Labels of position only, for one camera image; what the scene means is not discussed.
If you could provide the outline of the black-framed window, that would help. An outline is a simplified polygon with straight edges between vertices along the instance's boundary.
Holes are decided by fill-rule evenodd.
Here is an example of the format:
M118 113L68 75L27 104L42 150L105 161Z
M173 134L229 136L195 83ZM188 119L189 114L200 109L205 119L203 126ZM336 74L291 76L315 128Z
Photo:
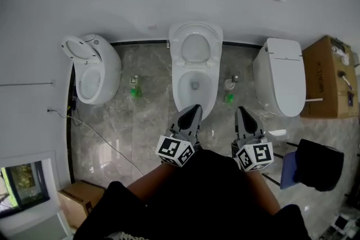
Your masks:
M0 219L50 200L42 163L0 167Z

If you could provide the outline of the cardboard box with brown print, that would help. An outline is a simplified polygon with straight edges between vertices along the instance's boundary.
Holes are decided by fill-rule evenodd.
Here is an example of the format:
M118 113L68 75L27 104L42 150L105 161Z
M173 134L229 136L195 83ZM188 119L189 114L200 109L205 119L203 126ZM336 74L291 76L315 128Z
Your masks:
M84 180L58 191L60 206L70 227L78 229L104 193L104 187Z

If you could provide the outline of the thin grey wall conduit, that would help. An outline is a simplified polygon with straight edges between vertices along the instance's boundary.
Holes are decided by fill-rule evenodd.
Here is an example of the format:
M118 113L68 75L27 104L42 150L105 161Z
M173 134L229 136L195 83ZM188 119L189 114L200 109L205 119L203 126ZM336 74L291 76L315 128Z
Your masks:
M20 87L20 86L35 86L35 85L50 85L54 87L56 84L55 80L50 80L47 82L30 82L30 83L6 83L0 84L0 87Z

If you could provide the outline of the white floor-standing cabinet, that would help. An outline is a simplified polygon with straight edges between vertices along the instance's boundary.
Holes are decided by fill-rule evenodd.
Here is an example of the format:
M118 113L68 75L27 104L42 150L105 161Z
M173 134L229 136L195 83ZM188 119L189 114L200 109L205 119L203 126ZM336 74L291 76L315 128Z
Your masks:
M58 200L0 219L0 232L8 240L72 240L73 234Z

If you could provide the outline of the white boxy smart toilet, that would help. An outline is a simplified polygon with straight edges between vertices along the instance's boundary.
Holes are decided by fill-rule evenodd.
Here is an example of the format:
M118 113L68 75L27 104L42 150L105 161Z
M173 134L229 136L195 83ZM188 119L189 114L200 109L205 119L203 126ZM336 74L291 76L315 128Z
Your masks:
M256 96L278 116L301 113L306 98L302 49L294 40L268 38L253 61Z

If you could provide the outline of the person's right forearm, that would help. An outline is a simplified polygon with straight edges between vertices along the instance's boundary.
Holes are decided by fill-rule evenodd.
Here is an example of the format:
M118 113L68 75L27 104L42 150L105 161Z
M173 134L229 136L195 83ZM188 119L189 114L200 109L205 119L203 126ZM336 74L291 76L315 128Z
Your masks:
M281 206L266 184L259 171L244 172L247 186L250 191L250 200L253 210L257 214L275 215L281 210Z

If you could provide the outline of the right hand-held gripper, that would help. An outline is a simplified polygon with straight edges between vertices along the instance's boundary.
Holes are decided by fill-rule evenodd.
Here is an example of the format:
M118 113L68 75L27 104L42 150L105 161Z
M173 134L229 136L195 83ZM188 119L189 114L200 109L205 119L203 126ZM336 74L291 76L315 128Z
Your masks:
M238 141L232 144L232 155L242 171L261 170L274 162L272 142L261 136L264 134L262 121L244 106L236 109L235 132Z

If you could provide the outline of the black bag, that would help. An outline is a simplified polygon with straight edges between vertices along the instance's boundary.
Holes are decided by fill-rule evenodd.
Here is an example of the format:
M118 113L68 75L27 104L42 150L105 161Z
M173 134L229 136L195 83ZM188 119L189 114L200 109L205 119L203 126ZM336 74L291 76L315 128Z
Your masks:
M344 153L333 147L301 139L293 180L319 192L332 191L341 177L344 158Z

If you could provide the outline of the white egg-shaped toilet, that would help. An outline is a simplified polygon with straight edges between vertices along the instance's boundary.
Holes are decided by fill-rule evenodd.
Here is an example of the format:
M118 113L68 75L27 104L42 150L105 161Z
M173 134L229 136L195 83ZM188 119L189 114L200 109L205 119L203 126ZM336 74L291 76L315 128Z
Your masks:
M85 104L100 105L113 99L119 89L122 62L114 47L103 37L82 37L101 57L97 64L74 64L78 98Z

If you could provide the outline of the person's left forearm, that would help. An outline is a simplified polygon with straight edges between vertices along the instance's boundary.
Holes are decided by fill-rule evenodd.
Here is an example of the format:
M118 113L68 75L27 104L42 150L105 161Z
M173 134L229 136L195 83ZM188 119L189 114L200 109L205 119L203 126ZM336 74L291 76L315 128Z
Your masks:
M148 202L167 180L177 172L179 167L162 163L151 172L142 176L127 186L127 189L137 196L141 201Z

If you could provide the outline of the white round-front toilet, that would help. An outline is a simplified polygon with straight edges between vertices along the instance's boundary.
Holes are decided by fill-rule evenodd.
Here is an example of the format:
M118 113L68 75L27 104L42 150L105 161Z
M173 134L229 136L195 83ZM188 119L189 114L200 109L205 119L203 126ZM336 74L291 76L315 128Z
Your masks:
M202 107L202 119L217 100L223 30L209 22L174 24L169 29L172 91L178 111Z

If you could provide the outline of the assorted plumbing fittings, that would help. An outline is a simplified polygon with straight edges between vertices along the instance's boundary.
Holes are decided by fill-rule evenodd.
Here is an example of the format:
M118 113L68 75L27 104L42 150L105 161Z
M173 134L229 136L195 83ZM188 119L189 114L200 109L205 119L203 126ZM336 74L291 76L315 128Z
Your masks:
M336 99L337 112L350 113L359 108L358 75L351 48L337 38L330 38L332 68L331 93Z

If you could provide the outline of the cluttered equipment table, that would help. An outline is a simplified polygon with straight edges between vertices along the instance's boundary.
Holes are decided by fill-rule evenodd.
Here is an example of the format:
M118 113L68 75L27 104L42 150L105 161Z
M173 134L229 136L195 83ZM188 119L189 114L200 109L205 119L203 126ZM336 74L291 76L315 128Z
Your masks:
M335 214L330 228L339 240L360 240L360 210L346 202Z

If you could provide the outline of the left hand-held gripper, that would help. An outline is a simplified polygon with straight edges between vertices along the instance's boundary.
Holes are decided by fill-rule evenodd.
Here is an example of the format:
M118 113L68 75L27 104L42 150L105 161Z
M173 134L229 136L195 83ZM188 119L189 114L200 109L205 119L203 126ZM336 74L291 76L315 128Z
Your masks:
M172 125L161 135L155 153L162 162L183 167L200 147L197 132L201 126L203 108L190 105L176 114Z

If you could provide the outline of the person's black shirt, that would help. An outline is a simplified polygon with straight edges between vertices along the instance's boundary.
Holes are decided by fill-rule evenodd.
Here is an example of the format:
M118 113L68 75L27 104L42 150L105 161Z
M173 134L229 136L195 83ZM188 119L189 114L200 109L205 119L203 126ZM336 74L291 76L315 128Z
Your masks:
M297 205L253 210L234 159L200 149L143 202L113 181L74 240L311 240Z

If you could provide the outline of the large brown cardboard box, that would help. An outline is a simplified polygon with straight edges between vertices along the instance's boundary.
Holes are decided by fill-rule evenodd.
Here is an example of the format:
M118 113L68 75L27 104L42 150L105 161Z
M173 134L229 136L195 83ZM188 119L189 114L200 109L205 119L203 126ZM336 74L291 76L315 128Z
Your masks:
M359 115L359 108L355 113L337 112L336 99L331 93L331 36L324 36L302 51L306 99L323 98L319 102L306 102L300 116L307 119L346 119Z

